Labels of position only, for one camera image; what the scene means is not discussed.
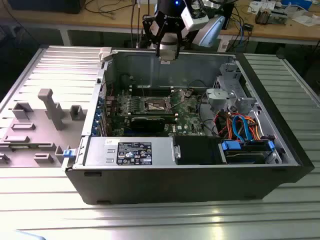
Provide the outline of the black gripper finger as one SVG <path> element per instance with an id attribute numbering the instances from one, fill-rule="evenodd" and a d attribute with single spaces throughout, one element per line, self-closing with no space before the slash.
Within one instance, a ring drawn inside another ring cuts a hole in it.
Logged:
<path id="1" fill-rule="evenodd" d="M 173 51 L 174 58 L 177 59 L 180 50 L 184 47 L 183 28 L 179 23 L 166 23 L 166 45 L 168 49 Z"/>
<path id="2" fill-rule="evenodd" d="M 157 23 L 158 25 L 158 30 L 156 35 L 153 34 L 151 27 L 153 25 L 153 23 Z M 142 21 L 142 25 L 144 28 L 144 32 L 145 32 L 145 36 L 147 38 L 147 40 L 149 42 L 151 42 L 152 44 L 156 45 L 156 57 L 160 57 L 160 44 L 161 41 L 163 39 L 163 37 L 165 36 L 165 33 L 168 30 L 168 21 L 164 18 L 157 18 L 157 17 L 151 17 L 148 16 L 146 18 L 143 19 Z"/>

